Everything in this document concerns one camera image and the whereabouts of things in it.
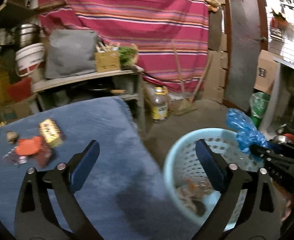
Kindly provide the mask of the steel pot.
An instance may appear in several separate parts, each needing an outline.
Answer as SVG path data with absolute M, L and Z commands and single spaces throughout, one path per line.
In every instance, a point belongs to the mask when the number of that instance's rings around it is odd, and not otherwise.
M 39 43 L 41 28 L 34 23 L 19 25 L 14 31 L 15 44 L 18 49 Z

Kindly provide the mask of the steel kettle with red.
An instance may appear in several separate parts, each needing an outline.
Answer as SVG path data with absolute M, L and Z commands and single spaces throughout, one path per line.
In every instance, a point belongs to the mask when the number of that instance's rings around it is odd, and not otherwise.
M 287 144 L 293 143 L 294 144 L 294 135 L 290 133 L 286 133 L 283 135 L 277 135 L 272 139 L 272 143 L 274 144 Z

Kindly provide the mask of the brown paper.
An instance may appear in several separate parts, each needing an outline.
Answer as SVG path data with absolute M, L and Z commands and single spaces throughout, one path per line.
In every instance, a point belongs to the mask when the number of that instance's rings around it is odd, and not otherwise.
M 19 139 L 19 135 L 14 131 L 7 131 L 6 133 L 7 141 L 11 144 L 15 144 Z

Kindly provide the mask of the cardboard box at right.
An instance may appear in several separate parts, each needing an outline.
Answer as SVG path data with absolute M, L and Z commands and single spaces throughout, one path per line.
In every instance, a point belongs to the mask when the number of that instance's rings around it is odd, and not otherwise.
M 277 59 L 282 59 L 282 56 L 278 54 L 271 53 L 267 50 L 261 50 L 257 61 L 254 88 L 268 95 L 272 93 L 274 80 L 278 71 L 278 63 L 274 61 L 275 57 Z

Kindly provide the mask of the green leafy vegetables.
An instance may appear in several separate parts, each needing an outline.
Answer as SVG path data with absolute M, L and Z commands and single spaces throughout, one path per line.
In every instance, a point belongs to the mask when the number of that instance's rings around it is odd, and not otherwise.
M 130 46 L 120 46 L 118 48 L 119 61 L 122 70 L 131 69 L 139 59 L 138 47 L 132 43 Z

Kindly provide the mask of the blue plastic bag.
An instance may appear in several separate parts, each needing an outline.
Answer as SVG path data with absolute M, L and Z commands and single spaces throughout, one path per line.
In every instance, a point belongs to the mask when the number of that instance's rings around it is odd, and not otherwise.
M 250 154 L 251 145 L 269 148 L 265 136 L 257 130 L 251 118 L 244 112 L 230 108 L 227 112 L 226 125 L 236 132 L 238 148 L 244 154 Z

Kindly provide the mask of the light blue plastic basket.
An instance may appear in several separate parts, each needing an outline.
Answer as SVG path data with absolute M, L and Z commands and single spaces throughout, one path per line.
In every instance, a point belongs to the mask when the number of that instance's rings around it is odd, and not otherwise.
M 209 184 L 207 175 L 196 156 L 195 146 L 199 139 L 204 139 L 211 150 L 220 154 L 227 163 L 235 163 L 242 170 L 256 172 L 263 167 L 263 161 L 250 154 L 242 153 L 238 148 L 236 132 L 223 128 L 198 129 L 187 133 L 175 142 L 163 166 L 165 186 L 180 213 L 196 225 L 202 226 L 221 194 Z M 204 208 L 198 212 L 188 207 L 179 196 L 178 188 L 187 189 L 187 179 L 201 186 L 208 193 L 201 197 L 200 202 Z

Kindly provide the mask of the grey cushion bag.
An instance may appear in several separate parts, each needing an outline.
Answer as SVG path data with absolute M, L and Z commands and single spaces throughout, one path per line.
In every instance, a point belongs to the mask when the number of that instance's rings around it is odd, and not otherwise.
M 99 35 L 93 30 L 56 29 L 49 37 L 45 78 L 59 79 L 96 72 L 95 45 Z

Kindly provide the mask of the dark red sponge pad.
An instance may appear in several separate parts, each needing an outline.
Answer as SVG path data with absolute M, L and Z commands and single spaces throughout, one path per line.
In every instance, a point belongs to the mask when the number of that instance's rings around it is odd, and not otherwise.
M 40 168 L 46 168 L 48 163 L 51 161 L 53 152 L 50 146 L 43 142 L 40 150 L 34 155 L 34 160 Z

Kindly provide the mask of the blue quilted table cloth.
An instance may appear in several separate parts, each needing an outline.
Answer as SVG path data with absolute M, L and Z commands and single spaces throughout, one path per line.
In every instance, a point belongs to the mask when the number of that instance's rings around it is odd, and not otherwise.
M 7 132 L 40 135 L 53 119 L 63 142 L 16 168 Z M 191 239 L 163 175 L 118 97 L 79 101 L 0 127 L 0 239 Z

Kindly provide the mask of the low wooden side table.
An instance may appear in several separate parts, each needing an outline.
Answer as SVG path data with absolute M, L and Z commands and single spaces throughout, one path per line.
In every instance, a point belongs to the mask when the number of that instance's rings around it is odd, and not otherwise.
M 72 102 L 117 96 L 130 108 L 138 131 L 145 133 L 145 106 L 143 95 L 143 68 L 90 73 L 59 79 L 43 79 L 31 85 L 41 110 L 45 111 Z

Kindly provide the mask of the white plastic bucket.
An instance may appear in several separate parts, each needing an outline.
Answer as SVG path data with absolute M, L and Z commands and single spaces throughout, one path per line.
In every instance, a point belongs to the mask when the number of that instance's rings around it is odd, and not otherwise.
M 24 77 L 31 74 L 45 61 L 45 46 L 35 43 L 26 46 L 15 53 L 16 74 Z

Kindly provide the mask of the oil bottle on floor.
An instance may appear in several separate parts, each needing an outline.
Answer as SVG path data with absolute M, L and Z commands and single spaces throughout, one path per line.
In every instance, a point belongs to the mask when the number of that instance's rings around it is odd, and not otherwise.
M 163 87 L 154 88 L 154 96 L 151 100 L 151 118 L 154 121 L 162 121 L 168 117 L 168 100 Z

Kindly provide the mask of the green plastic bag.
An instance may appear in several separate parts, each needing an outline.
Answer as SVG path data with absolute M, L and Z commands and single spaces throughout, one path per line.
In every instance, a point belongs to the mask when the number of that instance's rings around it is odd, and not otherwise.
M 258 129 L 264 114 L 267 110 L 270 95 L 263 92 L 253 93 L 250 97 L 250 117 L 255 127 Z

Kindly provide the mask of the red plastic basket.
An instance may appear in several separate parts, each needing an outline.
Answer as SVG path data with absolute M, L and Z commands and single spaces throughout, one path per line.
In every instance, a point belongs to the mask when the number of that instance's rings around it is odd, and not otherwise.
M 15 102 L 20 102 L 32 96 L 31 81 L 31 77 L 26 77 L 9 86 L 8 93 Z

